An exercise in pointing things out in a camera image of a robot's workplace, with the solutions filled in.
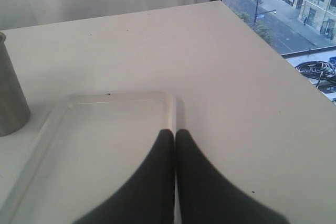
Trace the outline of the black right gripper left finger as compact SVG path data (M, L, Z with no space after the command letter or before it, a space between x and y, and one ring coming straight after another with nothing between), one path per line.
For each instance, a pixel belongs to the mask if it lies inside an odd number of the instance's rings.
M174 135L159 134L135 173L76 223L173 223Z

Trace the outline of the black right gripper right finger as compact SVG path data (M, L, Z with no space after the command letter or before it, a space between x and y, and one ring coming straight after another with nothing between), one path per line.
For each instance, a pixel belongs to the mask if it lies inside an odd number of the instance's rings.
M226 179L186 129L176 133L175 156L182 223L288 223Z

